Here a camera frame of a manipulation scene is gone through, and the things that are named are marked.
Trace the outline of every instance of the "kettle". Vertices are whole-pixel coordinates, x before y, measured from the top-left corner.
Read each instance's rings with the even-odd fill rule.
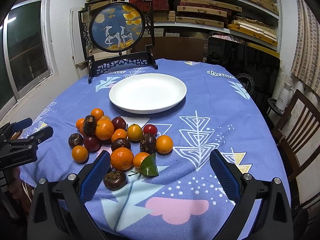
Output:
[[[280,110],[284,111],[286,109],[290,99],[292,98],[292,96],[290,96],[291,91],[293,96],[292,87],[289,84],[284,83],[284,88],[281,90],[276,102],[276,107],[278,107]]]

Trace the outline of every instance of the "human hand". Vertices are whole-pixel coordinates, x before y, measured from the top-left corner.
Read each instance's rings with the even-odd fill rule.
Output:
[[[21,179],[20,179],[20,168],[16,167],[13,168],[12,174],[15,180],[8,186],[9,192],[12,194],[14,199],[22,198],[22,187],[21,187]]]

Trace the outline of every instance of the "oval plate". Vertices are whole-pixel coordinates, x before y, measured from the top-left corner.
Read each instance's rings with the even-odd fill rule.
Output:
[[[168,110],[186,96],[187,87],[178,78],[157,73],[139,74],[116,83],[110,101],[135,114],[154,114]]]

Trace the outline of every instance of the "window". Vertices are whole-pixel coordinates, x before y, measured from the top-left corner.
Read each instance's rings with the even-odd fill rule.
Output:
[[[13,6],[0,26],[0,118],[51,73],[48,64],[46,0]]]

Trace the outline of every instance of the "silver bolt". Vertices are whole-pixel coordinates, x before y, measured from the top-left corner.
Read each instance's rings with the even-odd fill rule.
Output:
[[[40,183],[40,184],[44,184],[45,182],[46,182],[45,178],[39,179],[39,183]]]
[[[249,174],[249,173],[245,173],[245,174],[243,175],[243,177],[244,177],[244,179],[246,179],[246,180],[252,179],[252,175]]]
[[[279,178],[275,178],[274,181],[275,181],[276,184],[280,184],[281,183],[281,179],[279,179]]]
[[[76,177],[77,177],[76,174],[70,174],[70,175],[68,176],[68,180],[74,180]]]

